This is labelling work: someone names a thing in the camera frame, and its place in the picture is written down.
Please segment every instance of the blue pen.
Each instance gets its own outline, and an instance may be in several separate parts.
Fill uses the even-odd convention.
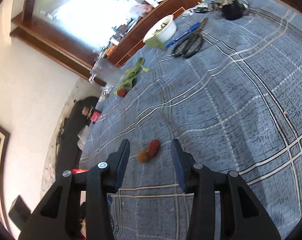
[[[199,26],[200,22],[197,22],[196,24],[193,24],[189,30],[187,30],[185,33],[183,33],[181,36],[177,37],[174,41],[171,41],[168,45],[166,45],[166,48],[171,47],[173,44],[175,44],[178,40],[184,38],[186,35],[189,35],[191,32],[195,31]]]

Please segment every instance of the brown fruit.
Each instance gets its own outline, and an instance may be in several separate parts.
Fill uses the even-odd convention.
[[[138,160],[139,163],[147,163],[149,161],[148,150],[147,149],[142,149],[137,154],[137,160]]]
[[[120,96],[120,97],[125,97],[127,93],[128,93],[128,91],[125,90],[125,89],[119,89],[117,91],[117,95]]]
[[[157,154],[158,149],[160,149],[160,141],[157,139],[152,140],[149,144],[149,151],[147,153],[149,159],[153,158]]]

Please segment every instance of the black scissors handle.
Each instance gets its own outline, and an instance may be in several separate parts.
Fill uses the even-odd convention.
[[[197,40],[200,39],[200,42],[198,43],[198,46],[189,52],[189,49],[192,47],[193,44],[197,42]],[[176,52],[177,49],[182,46],[187,41],[186,45],[181,49],[180,52]],[[200,33],[191,33],[190,35],[186,36],[182,41],[180,41],[173,49],[173,55],[174,57],[180,57],[183,56],[184,58],[190,58],[194,54],[196,54],[203,45],[203,38]]]

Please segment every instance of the scissors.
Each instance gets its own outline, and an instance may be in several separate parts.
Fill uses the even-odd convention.
[[[204,39],[201,35],[201,30],[204,27],[204,25],[206,24],[208,18],[204,18],[203,21],[201,22],[201,24],[199,25],[199,27],[193,31],[192,33],[190,33],[188,36],[186,36],[182,41],[180,41],[179,43],[176,44],[176,46],[173,49],[173,57],[184,57],[184,58],[190,58],[192,57],[194,54],[196,54],[202,47]],[[195,49],[192,49],[191,51],[190,48],[196,44],[197,40],[199,40],[199,43],[197,45],[197,47]],[[185,42],[186,45],[180,49],[178,52],[176,52],[178,50],[179,47],[181,47]]]

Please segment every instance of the bowl of vegetables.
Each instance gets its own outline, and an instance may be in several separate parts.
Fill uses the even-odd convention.
[[[153,36],[162,43],[167,42],[176,32],[176,24],[173,20],[173,15],[168,15],[159,20],[144,36],[143,42]]]

